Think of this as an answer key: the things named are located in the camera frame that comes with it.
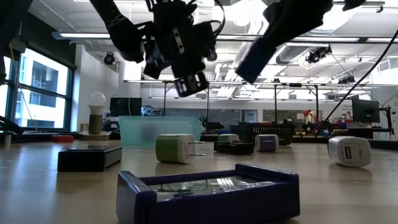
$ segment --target table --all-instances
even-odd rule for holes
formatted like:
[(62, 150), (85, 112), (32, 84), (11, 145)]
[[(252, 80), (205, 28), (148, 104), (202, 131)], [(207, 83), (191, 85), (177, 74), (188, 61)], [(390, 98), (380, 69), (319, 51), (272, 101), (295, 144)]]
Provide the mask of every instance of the table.
[(156, 161), (152, 149), (123, 149), (121, 163), (100, 173), (57, 173), (57, 154), (71, 146), (117, 145), (119, 141), (58, 144), (14, 144), (0, 149), (0, 223), (116, 224), (116, 182), (119, 170), (144, 177), (232, 169), (254, 164), (300, 175), (301, 216), (288, 223), (398, 223), (398, 154), (373, 150), (363, 169), (333, 164), (326, 144), (296, 144), (277, 153), (248, 156), (214, 154), (199, 144), (188, 165)]

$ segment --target plastic bin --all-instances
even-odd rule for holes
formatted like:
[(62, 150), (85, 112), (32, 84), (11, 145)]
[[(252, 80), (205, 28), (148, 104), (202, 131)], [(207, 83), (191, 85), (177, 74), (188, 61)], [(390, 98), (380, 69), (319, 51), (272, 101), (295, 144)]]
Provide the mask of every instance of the plastic bin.
[(123, 146), (155, 146), (161, 134), (193, 134), (200, 140), (201, 121), (194, 117), (120, 116), (120, 138)]

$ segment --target white box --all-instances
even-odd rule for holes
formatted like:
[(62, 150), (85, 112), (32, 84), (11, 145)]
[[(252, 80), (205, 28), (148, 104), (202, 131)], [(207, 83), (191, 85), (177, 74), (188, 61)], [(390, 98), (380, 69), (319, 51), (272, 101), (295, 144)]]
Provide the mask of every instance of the white box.
[(331, 160), (346, 167), (362, 167), (372, 161), (371, 145), (363, 138), (350, 136), (331, 138), (328, 153)]

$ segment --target white cube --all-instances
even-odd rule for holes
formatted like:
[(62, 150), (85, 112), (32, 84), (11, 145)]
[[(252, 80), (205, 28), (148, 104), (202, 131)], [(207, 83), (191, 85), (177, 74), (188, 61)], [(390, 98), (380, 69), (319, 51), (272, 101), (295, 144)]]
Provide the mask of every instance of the white cube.
[(236, 141), (239, 142), (239, 136), (237, 134), (220, 134), (218, 141), (235, 143)]
[(362, 167), (372, 161), (371, 145), (363, 138), (350, 136), (331, 138), (328, 152), (331, 160), (346, 167)]
[(258, 134), (254, 142), (254, 148), (259, 152), (275, 152), (279, 149), (279, 138), (276, 134)]

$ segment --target light bulb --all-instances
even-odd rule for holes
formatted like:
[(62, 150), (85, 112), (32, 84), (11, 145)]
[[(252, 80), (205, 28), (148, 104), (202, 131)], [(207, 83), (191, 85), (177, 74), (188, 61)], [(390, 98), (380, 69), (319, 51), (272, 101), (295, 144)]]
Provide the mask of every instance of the light bulb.
[(90, 107), (90, 114), (102, 115), (102, 111), (106, 103), (106, 98), (102, 93), (94, 91), (87, 96), (86, 103), (88, 107)]
[(102, 93), (94, 91), (87, 96), (86, 103), (88, 106), (105, 106), (106, 98)]

